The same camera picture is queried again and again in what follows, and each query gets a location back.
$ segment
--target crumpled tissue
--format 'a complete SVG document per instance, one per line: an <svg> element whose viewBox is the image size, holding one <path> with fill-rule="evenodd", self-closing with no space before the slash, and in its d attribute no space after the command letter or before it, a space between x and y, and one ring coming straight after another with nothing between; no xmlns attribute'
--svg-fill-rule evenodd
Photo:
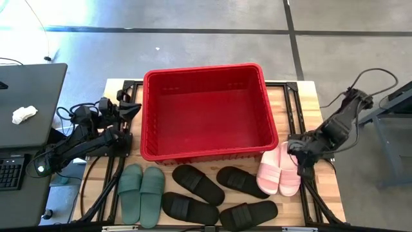
<svg viewBox="0 0 412 232"><path fill-rule="evenodd" d="M12 123L20 124L20 122L30 118L37 113L37 109L34 106L20 107L13 112Z"/></svg>

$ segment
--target gray floor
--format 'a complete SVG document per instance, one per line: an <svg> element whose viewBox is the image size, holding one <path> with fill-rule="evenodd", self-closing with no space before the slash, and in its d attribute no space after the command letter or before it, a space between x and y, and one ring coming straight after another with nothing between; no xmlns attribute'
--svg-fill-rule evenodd
<svg viewBox="0 0 412 232"><path fill-rule="evenodd" d="M46 25L288 29L282 0L31 0L29 3ZM296 30L412 31L409 0L289 0L289 3ZM34 30L39 24L24 2L10 1L0 13L1 26L14 28L0 30L2 57L26 64L43 62L46 39L42 32ZM304 79L315 81L321 105L344 91L367 68L393 71L400 79L399 86L412 80L411 36L298 35L296 39ZM263 67L266 79L297 79L289 35L50 32L48 40L54 62L69 65L59 101L60 106L66 107L96 101L107 78L142 78L145 72L157 68L256 62ZM357 87L374 92L390 83L391 79L382 73L369 73ZM385 94L376 96L375 102ZM329 116L338 105L336 102L322 109L323 116ZM386 158L371 125L361 131L359 144L338 154L336 160L348 222L410 230L412 186L376 188L376 183L388 175Z"/></svg>

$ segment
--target keyboard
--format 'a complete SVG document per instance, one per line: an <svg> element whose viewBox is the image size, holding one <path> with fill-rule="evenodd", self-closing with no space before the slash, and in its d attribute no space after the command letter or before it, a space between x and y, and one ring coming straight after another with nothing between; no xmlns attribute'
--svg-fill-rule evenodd
<svg viewBox="0 0 412 232"><path fill-rule="evenodd" d="M0 154L0 191L19 190L28 155Z"/></svg>

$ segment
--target desk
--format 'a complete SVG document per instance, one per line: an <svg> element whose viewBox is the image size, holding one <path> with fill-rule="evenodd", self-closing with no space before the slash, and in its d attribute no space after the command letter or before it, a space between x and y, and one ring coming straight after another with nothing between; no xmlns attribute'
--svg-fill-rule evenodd
<svg viewBox="0 0 412 232"><path fill-rule="evenodd" d="M122 89L124 79L108 79L106 83L106 89L104 90L104 96L110 98L113 102L116 100L117 90ZM307 130L313 130L320 123L322 123L322 115L319 109L319 102L317 100L317 94L315 89L315 83L312 81L298 81L299 95L303 110L304 123ZM287 140L289 134L289 123L288 117L286 115L286 103L285 97L283 95L282 88L279 87L268 87L268 96L270 100L270 105L272 107L272 113L274 115L274 120L279 134L279 143ZM142 102L143 98L143 86L140 86L137 91L136 102ZM292 94L290 94L292 102L292 110L294 112L294 118L297 122L295 102ZM136 117L133 119L131 132L133 133L133 145L130 157L126 159L126 166L133 163L138 163L143 169L146 169L149 166L159 167L165 174L166 185L165 192L173 191L176 193L181 193L189 197L195 198L197 200L203 201L201 198L189 193L186 189L183 189L179 186L172 178L173 169L176 166L162 166L157 165L154 162L148 162L140 156L140 131L142 126L142 111L140 111ZM295 124L296 131L299 131L297 123ZM89 169L89 165L93 162L91 159L86 166L86 171ZM84 192L84 208L85 211L94 203L100 192L102 191L104 175L106 173L106 167L108 164L108 159L100 159L93 169L90 171L89 179L87 181L85 192ZM255 159L239 159L239 160L229 160L229 161L214 161L214 162L202 162L192 164L194 167L198 168L202 172L216 182L217 172L225 166L236 166L241 168L249 173L256 174L259 167L259 161ZM315 165L316 171L316 183L317 189L320 196L326 202L328 207L335 213L337 218L342 221L345 221L344 212L342 208L341 196L339 194L339 188L336 181L335 173L333 172L332 167L325 161L320 161ZM261 199L225 188L217 183L221 187L225 194L225 201L222 205L218 207L219 211L230 208L232 206L238 205L240 203L254 203L262 201ZM310 207L310 214L312 218L315 218L314 213L314 204L313 200L308 194L308 201ZM111 199L113 196L113 190L108 197L106 202L106 210L104 219L107 218L110 210ZM279 210L278 216L268 222L265 222L261 226L303 226L303 212L301 206L301 199L299 192L293 197L283 197L279 193L273 196L270 196L267 200L272 200L276 203ZM80 201L77 201L75 211L73 214L73 219L80 218ZM120 203L118 204L117 215L115 224L122 224L122 215L120 210ZM160 215L158 225L165 226L191 226L192 223L182 222L175 220L171 217L168 217L163 211Z"/></svg>

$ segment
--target green slide sandal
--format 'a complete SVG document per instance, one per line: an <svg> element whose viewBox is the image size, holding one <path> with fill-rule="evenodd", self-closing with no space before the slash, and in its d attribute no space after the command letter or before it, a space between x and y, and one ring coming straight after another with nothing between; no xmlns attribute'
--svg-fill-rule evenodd
<svg viewBox="0 0 412 232"><path fill-rule="evenodd" d="M136 224L140 218L140 183L142 182L142 168L138 164L127 166L118 182L117 194L122 206L122 220L124 224Z"/></svg>
<svg viewBox="0 0 412 232"><path fill-rule="evenodd" d="M156 167L148 167L144 171L142 187L142 209L140 224L144 228L153 228L157 225L162 206L162 195L165 189L165 175Z"/></svg>

